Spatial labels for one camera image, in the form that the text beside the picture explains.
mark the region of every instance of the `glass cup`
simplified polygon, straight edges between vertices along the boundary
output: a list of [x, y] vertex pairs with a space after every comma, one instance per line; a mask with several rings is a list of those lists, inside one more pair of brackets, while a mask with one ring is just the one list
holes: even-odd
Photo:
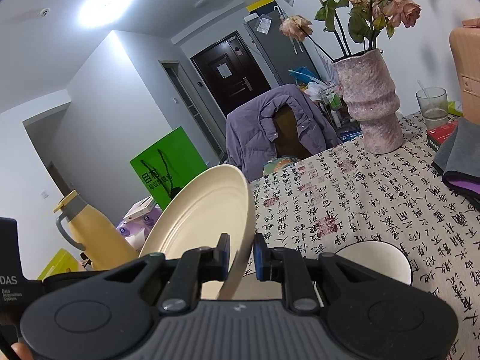
[[427, 130], [448, 123], [447, 91], [443, 88], [425, 88], [417, 92], [418, 105]]

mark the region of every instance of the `yellow thermos jug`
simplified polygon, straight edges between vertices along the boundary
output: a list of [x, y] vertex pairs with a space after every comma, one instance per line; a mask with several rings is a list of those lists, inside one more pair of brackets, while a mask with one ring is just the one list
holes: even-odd
[[[95, 270], [108, 270], [138, 257], [136, 250], [117, 231], [108, 218], [87, 204], [74, 190], [65, 197], [53, 212], [61, 210], [57, 227], [69, 244], [84, 251]], [[62, 220], [69, 222], [67, 234]]]

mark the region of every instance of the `purple puffer jacket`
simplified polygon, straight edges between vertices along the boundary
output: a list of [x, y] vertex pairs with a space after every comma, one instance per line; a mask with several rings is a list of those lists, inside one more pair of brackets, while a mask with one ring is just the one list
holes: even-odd
[[298, 139], [312, 154], [341, 144], [320, 110], [293, 84], [283, 85], [255, 97], [226, 117], [228, 163], [249, 181], [263, 175], [263, 165], [277, 157], [273, 141], [278, 137], [274, 113], [287, 104], [297, 120]]

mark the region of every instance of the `table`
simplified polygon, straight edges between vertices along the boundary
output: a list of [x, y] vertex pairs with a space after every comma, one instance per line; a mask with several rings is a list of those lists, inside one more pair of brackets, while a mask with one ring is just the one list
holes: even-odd
[[413, 285], [458, 316], [447, 359], [480, 359], [480, 213], [431, 167], [421, 114], [401, 125], [405, 143], [392, 153], [371, 154], [357, 138], [253, 181], [256, 230], [309, 258], [366, 240], [395, 245]]

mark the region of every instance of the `gray ribbed surface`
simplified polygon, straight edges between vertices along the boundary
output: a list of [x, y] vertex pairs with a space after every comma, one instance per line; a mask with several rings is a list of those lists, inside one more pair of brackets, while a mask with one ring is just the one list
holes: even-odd
[[273, 300], [244, 303], [200, 302], [196, 310], [188, 315], [163, 319], [142, 349], [126, 359], [357, 358], [346, 354], [332, 343], [315, 318], [289, 314], [281, 302]]

